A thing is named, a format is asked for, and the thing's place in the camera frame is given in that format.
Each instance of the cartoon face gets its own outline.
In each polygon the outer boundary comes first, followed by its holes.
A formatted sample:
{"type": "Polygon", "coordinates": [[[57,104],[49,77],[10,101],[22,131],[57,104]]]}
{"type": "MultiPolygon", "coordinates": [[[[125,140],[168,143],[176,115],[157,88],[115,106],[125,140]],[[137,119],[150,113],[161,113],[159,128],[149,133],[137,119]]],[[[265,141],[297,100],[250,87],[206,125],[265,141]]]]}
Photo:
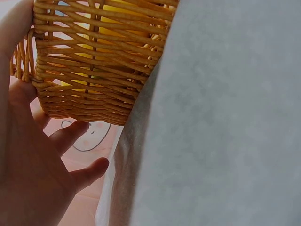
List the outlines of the cartoon face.
{"type": "MultiPolygon", "coordinates": [[[[70,126],[72,122],[62,121],[62,128],[70,126]]],[[[111,124],[106,122],[90,122],[89,129],[82,135],[73,145],[73,147],[81,152],[91,151],[96,148],[107,136],[111,124]]]]}

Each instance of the woven rattan basket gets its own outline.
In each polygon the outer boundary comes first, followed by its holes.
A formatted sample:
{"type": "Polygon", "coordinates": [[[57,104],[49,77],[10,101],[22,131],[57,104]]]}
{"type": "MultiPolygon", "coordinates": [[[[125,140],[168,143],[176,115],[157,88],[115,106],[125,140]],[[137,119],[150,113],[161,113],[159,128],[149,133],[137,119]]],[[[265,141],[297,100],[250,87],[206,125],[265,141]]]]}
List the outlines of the woven rattan basket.
{"type": "Polygon", "coordinates": [[[160,59],[178,0],[36,0],[11,75],[53,118],[124,125],[160,59]],[[33,46],[37,56],[34,62],[33,46]]]}

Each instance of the gray cloth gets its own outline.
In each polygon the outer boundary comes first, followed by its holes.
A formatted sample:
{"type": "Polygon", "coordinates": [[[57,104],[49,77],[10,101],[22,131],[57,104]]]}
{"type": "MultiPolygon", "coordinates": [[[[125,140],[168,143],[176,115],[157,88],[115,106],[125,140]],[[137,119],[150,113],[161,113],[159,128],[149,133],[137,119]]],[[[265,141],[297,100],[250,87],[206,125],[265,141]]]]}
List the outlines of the gray cloth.
{"type": "Polygon", "coordinates": [[[301,224],[301,2],[182,0],[115,152],[110,226],[301,224]]]}

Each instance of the hand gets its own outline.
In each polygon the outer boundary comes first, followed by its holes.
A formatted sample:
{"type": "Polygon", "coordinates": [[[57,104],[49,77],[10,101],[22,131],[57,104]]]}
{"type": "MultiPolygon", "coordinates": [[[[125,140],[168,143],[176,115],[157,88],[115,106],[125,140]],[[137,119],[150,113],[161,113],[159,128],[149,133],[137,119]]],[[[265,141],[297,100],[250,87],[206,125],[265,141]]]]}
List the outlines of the hand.
{"type": "Polygon", "coordinates": [[[31,24],[31,0],[21,1],[0,23],[0,226],[57,225],[74,195],[109,165],[100,158],[68,172],[61,156],[88,123],[77,121],[47,137],[49,118],[30,110],[35,88],[22,81],[9,87],[10,58],[31,24]]]}

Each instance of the basket handle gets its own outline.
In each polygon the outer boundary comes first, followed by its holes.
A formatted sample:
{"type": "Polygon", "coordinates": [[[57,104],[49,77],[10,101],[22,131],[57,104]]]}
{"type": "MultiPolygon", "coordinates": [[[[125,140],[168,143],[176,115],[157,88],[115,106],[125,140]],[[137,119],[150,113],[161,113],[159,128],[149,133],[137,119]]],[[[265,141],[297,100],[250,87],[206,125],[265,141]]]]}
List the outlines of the basket handle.
{"type": "Polygon", "coordinates": [[[13,56],[10,59],[10,75],[15,76],[25,82],[35,80],[35,66],[33,59],[33,37],[39,37],[39,34],[31,28],[27,35],[21,40],[13,56]]]}

